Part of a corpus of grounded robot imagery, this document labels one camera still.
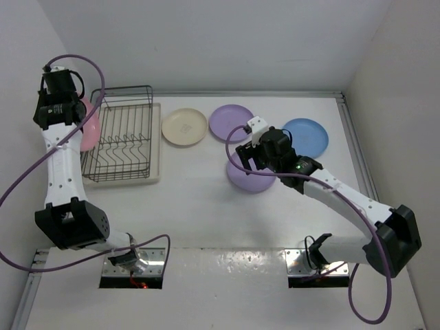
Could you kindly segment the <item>blue plate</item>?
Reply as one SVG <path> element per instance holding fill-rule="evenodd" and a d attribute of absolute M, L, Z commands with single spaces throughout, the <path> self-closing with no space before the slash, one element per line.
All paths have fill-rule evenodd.
<path fill-rule="evenodd" d="M 291 146 L 297 155 L 316 159 L 329 145 L 329 136 L 324 127 L 307 118 L 290 120 L 283 126 L 283 132 L 291 138 Z"/>

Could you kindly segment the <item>pink plate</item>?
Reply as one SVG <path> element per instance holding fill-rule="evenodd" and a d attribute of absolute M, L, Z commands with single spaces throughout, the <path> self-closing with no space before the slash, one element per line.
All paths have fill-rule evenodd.
<path fill-rule="evenodd" d="M 100 120 L 98 111 L 82 127 L 82 141 L 80 151 L 85 152 L 93 149 L 100 139 Z"/>

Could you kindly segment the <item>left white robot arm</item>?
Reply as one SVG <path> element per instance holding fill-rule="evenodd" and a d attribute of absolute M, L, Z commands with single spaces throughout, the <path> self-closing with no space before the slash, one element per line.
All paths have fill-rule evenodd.
<path fill-rule="evenodd" d="M 36 225 L 61 250 L 110 251 L 114 266 L 132 268 L 139 260 L 133 237 L 112 230 L 107 215 L 88 201 L 80 166 L 87 106 L 76 90 L 76 72 L 64 67 L 43 70 L 34 122 L 41 128 L 47 152 L 45 206 Z"/>

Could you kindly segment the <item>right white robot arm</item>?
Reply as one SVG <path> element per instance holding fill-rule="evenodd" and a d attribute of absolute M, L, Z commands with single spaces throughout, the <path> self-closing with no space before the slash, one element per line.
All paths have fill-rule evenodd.
<path fill-rule="evenodd" d="M 347 186 L 316 160 L 296 154 L 291 138 L 273 126 L 238 126 L 251 140 L 236 147 L 236 167 L 247 175 L 276 177 L 296 192 L 315 199 L 351 222 L 363 238 L 319 236 L 309 246 L 307 261 L 323 268 L 334 261 L 370 265 L 395 278 L 421 248 L 414 212 L 368 198 Z"/>

